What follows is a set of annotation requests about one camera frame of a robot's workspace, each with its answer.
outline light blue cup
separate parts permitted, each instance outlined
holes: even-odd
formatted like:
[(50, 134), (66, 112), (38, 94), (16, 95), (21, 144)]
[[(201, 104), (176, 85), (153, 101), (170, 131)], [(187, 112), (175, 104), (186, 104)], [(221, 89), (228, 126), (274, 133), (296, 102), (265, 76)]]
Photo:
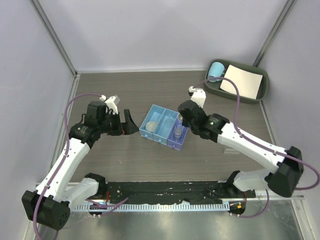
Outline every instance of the light blue cup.
[[(216, 77), (221, 77), (222, 74), (224, 73), (224, 70), (225, 70), (225, 66), (218, 62), (218, 61), (215, 61), (214, 63), (212, 63), (209, 71), (208, 71), (208, 76), (207, 78), (210, 79), (210, 78), (216, 78)], [(211, 83), (215, 83), (217, 81), (221, 81), (220, 79), (213, 79), (213, 80), (209, 80), (209, 82)]]

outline small plastic bottle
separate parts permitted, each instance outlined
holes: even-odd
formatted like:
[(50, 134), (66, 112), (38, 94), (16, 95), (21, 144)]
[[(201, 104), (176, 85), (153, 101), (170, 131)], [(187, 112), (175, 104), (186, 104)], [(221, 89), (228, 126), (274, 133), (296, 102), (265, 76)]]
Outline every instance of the small plastic bottle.
[(182, 133), (184, 131), (184, 126), (182, 126), (182, 124), (179, 124), (175, 127), (174, 131), (173, 131), (173, 137), (178, 141), (181, 139), (182, 137)]

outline white paper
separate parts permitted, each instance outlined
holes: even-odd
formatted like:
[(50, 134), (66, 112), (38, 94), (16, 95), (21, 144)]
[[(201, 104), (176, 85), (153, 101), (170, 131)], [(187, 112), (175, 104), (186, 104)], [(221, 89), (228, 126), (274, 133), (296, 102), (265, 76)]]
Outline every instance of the white paper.
[[(224, 77), (235, 83), (239, 89), (240, 96), (257, 99), (257, 94), (263, 77), (262, 75), (244, 71), (235, 66), (229, 65)], [(220, 89), (231, 94), (237, 94), (234, 86), (226, 80), (222, 81)]]

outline black mounting base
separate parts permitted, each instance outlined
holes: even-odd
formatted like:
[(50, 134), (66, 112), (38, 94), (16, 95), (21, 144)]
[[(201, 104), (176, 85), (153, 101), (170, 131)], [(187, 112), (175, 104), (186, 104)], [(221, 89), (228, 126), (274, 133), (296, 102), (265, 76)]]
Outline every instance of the black mounting base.
[[(29, 220), (33, 220), (34, 211), (40, 195), (36, 192), (25, 191), (22, 203)], [(54, 230), (62, 229), (70, 216), (69, 202), (57, 202), (49, 197), (43, 197), (39, 206), (36, 222)]]
[[(302, 160), (301, 151), (292, 146), (286, 151), (287, 155)], [(279, 168), (272, 174), (265, 177), (268, 187), (276, 194), (290, 198), (304, 172), (304, 166), (288, 157), (282, 163), (278, 163)]]
[[(108, 182), (110, 203), (116, 204), (128, 197), (126, 204), (221, 204), (223, 199), (243, 198), (239, 191), (231, 195), (228, 184), (218, 181), (163, 181), (163, 182)], [(255, 198), (255, 191), (247, 191), (247, 198)]]

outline green tray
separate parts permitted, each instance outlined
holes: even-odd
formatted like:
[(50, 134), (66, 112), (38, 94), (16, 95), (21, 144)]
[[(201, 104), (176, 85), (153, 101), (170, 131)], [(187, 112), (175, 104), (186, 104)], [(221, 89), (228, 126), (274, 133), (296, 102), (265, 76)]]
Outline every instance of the green tray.
[[(263, 100), (265, 98), (265, 96), (267, 95), (267, 92), (269, 89), (269, 76), (265, 70), (258, 68), (258, 67), (255, 67), (255, 66), (250, 66), (250, 65), (238, 63), (235, 61), (228, 61), (228, 60), (224, 60), (224, 59), (214, 59), (210, 63), (210, 65), (205, 73), (205, 79), (208, 79), (209, 69), (214, 62), (222, 63), (224, 65), (224, 69), (227, 69), (229, 67), (229, 65), (233, 65), (236, 68), (242, 69), (244, 71), (247, 71), (247, 72), (250, 72), (253, 74), (262, 75), (262, 81), (261, 81), (261, 84), (259, 87), (259, 91), (256, 95), (256, 99), (248, 98), (245, 96), (240, 96), (241, 102), (248, 103), (248, 104), (257, 104), (259, 101)], [(215, 94), (215, 95), (225, 97), (228, 99), (237, 100), (236, 94), (232, 94), (232, 93), (229, 93), (229, 92), (226, 92), (226, 91), (223, 91), (220, 89), (221, 83), (222, 83), (222, 81), (217, 81), (217, 82), (207, 81), (204, 83), (204, 89), (207, 90), (211, 94)]]

